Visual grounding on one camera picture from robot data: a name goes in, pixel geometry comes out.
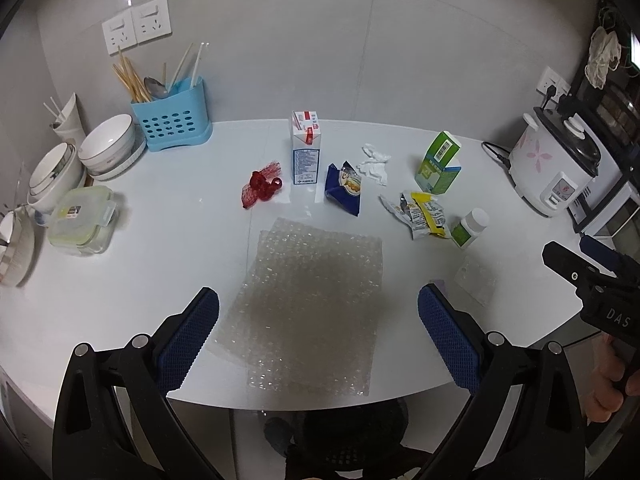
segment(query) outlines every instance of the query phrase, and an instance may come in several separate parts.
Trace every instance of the metal screw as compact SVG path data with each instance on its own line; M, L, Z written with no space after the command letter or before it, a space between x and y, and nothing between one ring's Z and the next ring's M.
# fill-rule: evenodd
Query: metal screw
M86 343L80 343L78 346L76 346L76 349L74 350L74 354L76 354L78 357L82 357L88 351L89 351L89 345L87 345Z
M133 338L133 340L131 341L131 345L133 346L133 348L142 348L148 342L149 338L144 334L140 334Z
M560 343L556 343L555 341L552 341L547 346L552 354L558 355L562 353L562 347L560 346Z
M494 346L504 344L504 336L500 332L491 332L486 338L489 340L489 343Z

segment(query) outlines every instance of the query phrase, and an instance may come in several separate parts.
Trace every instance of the rice cooker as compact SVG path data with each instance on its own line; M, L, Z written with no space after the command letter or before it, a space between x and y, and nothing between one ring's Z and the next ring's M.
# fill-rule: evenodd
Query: rice cooker
M516 192L546 216L564 211L598 175L600 150L576 117L533 108L509 160Z

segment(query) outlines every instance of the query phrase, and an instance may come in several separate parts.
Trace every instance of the green plastic lid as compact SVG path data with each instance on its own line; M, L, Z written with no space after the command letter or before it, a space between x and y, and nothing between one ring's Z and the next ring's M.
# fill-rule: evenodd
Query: green plastic lid
M111 221L116 203L106 186L79 187L69 191L51 217L47 238L52 245L81 247Z

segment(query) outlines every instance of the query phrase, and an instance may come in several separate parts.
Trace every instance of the blue snack wrapper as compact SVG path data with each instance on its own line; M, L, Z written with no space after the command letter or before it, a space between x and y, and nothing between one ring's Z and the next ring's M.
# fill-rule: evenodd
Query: blue snack wrapper
M334 199L347 212L358 216L360 212L360 183L362 179L346 160L342 169L329 166L324 181L324 194Z

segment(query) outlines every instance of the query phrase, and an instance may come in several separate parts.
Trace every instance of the tiled wall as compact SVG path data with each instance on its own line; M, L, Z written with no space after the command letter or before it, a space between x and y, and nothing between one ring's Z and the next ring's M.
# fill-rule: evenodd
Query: tiled wall
M133 5L147 0L132 0ZM542 100L546 65L571 79L595 0L168 0L173 33L127 50L143 75L171 74L191 41L217 121L286 117L402 124L512 144ZM101 22L123 0L33 0L61 98L93 127L129 112Z
M36 13L28 5L19 9L0 40L0 75L0 212L5 213L5 204L15 205L21 164L33 171L59 142L42 102L50 103L50 96L60 100L44 57Z

